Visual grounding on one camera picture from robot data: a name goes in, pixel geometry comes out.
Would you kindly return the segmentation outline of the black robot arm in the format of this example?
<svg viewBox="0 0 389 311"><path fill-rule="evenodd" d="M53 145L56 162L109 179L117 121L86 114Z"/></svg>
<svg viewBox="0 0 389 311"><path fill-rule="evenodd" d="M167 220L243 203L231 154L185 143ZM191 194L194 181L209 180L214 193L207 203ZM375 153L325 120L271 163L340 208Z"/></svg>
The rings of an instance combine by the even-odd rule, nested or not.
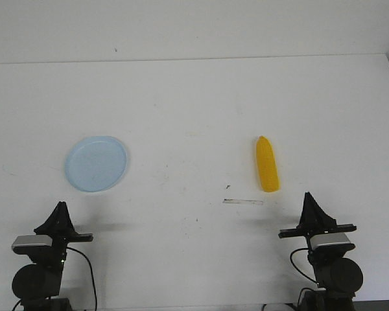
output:
<svg viewBox="0 0 389 311"><path fill-rule="evenodd" d="M94 309L97 291L93 268L85 254L69 247L70 243L92 242L91 233L77 233L66 202L58 202L48 219L32 235L17 236L11 250L26 255L31 263L20 268L12 280L12 291L24 310L72 310L68 298L60 298L62 275L67 251L82 255L88 263L93 287Z"/></svg>
<svg viewBox="0 0 389 311"><path fill-rule="evenodd" d="M299 224L278 233L279 238L305 238L307 246L292 251L290 263L297 268L294 254L306 251L314 277L302 271L299 273L317 285L317 289L300 290L295 310L355 309L353 298L362 287L364 277L360 266L346 258L345 254L355 249L355 244L346 234L356 230L354 224L338 224L318 205L310 192L304 194Z"/></svg>

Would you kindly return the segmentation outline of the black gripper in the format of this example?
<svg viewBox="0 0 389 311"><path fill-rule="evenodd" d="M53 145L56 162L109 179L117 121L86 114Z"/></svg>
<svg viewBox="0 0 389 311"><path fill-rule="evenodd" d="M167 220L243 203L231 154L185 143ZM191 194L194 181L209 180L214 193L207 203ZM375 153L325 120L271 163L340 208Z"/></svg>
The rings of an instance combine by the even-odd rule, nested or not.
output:
<svg viewBox="0 0 389 311"><path fill-rule="evenodd" d="M312 223L318 229L311 229ZM350 233L357 230L357 226L353 224L337 225L334 218L330 217L318 205L310 192L306 192L303 199L303 209L299 222L300 228L281 229L279 238L294 238L302 236L306 239L307 244L314 235L324 233Z"/></svg>
<svg viewBox="0 0 389 311"><path fill-rule="evenodd" d="M66 202L58 202L48 219L35 228L34 232L36 234L56 234L62 230L65 230L67 234L75 233L75 228L71 221ZM66 256L66 250L70 243L85 243L92 241L92 233L55 236L53 238L52 248L54 248L60 256Z"/></svg>

